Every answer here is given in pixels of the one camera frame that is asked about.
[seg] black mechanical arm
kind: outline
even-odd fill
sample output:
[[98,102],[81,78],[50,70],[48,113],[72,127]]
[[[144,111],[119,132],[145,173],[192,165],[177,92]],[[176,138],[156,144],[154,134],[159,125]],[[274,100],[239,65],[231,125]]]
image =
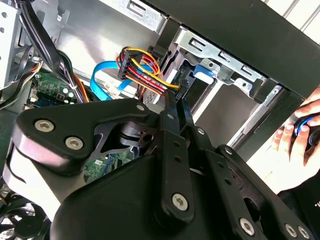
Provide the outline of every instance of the black mechanical arm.
[[[211,145],[184,99],[162,100],[158,113],[118,99],[18,116],[3,177],[43,207],[50,239],[315,239],[233,149]],[[85,185],[87,160],[128,146],[140,156]]]

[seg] cooling fan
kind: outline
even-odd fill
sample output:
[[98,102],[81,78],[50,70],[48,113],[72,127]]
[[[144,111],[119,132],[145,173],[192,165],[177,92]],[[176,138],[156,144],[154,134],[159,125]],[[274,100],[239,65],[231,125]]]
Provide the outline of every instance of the cooling fan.
[[0,234],[7,240],[47,240],[50,220],[38,205],[13,196],[0,210]]

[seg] silver screw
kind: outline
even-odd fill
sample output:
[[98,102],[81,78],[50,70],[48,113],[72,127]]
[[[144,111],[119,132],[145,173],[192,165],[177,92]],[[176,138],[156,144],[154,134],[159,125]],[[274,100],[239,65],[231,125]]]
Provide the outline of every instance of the silver screw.
[[145,108],[143,106],[141,106],[141,105],[137,105],[136,108],[139,109],[140,111],[144,111],[145,110]]
[[242,217],[240,218],[239,222],[241,228],[243,229],[243,231],[245,231],[246,234],[248,234],[249,236],[255,235],[254,226],[252,226],[252,224],[247,219]]
[[231,151],[229,148],[226,147],[226,148],[225,148],[225,151],[226,151],[227,154],[232,155],[232,151]]
[[307,233],[307,231],[302,226],[298,226],[298,230],[305,239],[310,239],[309,233]]
[[167,116],[168,116],[168,118],[170,118],[170,119],[175,119],[175,117],[174,116],[172,116],[171,114],[167,114]]
[[65,140],[65,145],[70,149],[79,150],[79,149],[82,149],[82,147],[84,146],[84,143],[80,138],[76,136],[71,136]]
[[48,120],[38,120],[35,122],[34,126],[37,130],[44,133],[49,133],[55,129],[54,124]]
[[172,196],[172,203],[180,211],[186,211],[188,209],[188,201],[180,193],[175,193]]
[[205,131],[201,128],[198,128],[198,133],[202,134],[202,135],[205,135]]
[[284,226],[286,231],[290,234],[291,237],[296,238],[298,236],[297,232],[294,230],[292,226],[290,226],[287,223]]

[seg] cable connector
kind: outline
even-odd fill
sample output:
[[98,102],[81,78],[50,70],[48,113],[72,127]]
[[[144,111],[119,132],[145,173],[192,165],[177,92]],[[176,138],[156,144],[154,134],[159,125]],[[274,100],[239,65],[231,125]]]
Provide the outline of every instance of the cable connector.
[[118,72],[118,77],[120,79],[126,79],[126,74],[128,73],[128,67],[132,63],[131,59],[135,59],[138,63],[140,63],[143,55],[144,54],[141,51],[127,50],[125,52],[124,59],[122,61],[122,65],[121,65],[120,70]]

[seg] black wire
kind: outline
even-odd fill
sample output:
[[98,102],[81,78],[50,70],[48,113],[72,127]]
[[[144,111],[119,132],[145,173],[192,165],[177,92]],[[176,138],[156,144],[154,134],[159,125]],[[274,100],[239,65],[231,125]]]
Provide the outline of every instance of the black wire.
[[27,73],[26,75],[22,76],[22,78],[19,80],[18,86],[16,87],[16,89],[15,89],[14,93],[12,94],[12,96],[9,97],[7,100],[3,101],[2,103],[0,103],[0,109],[5,107],[6,105],[10,104],[11,102],[13,102],[14,100],[16,100],[19,97],[19,93],[21,92],[25,81],[32,74],[33,73],[31,72],[31,73]]
[[[78,85],[76,84],[77,81],[75,80],[72,66],[70,64],[66,65],[69,59],[66,59],[68,57],[64,56],[63,60],[62,55],[56,49],[50,36],[35,14],[30,1],[12,0],[12,2],[17,9],[21,10],[21,25],[40,57],[59,79],[74,89]],[[74,89],[74,92],[78,102],[86,102],[84,94],[78,87]]]
[[17,82],[19,79],[21,79],[22,76],[24,75],[24,72],[26,70],[26,66],[27,66],[27,63],[29,60],[29,55],[30,55],[33,48],[34,48],[33,46],[28,46],[27,49],[24,51],[22,58],[20,60],[20,63],[19,63],[18,70],[15,75],[15,79],[13,81],[14,83]]
[[60,71],[60,55],[50,36],[39,21],[29,0],[12,0],[14,6],[21,10],[20,22],[30,42],[36,48],[40,57],[55,73]]

